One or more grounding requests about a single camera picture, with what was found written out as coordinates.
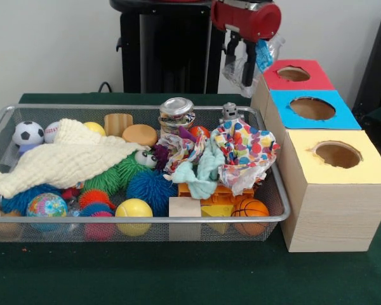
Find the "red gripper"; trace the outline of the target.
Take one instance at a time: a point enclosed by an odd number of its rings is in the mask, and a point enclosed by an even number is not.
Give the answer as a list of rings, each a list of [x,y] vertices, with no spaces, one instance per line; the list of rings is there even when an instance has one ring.
[[[247,59],[243,66],[242,84],[250,87],[256,64],[256,42],[269,40],[281,25],[281,10],[272,1],[213,1],[211,20],[221,30],[230,30],[230,41],[225,51],[225,65],[236,61],[235,50],[245,39]]]

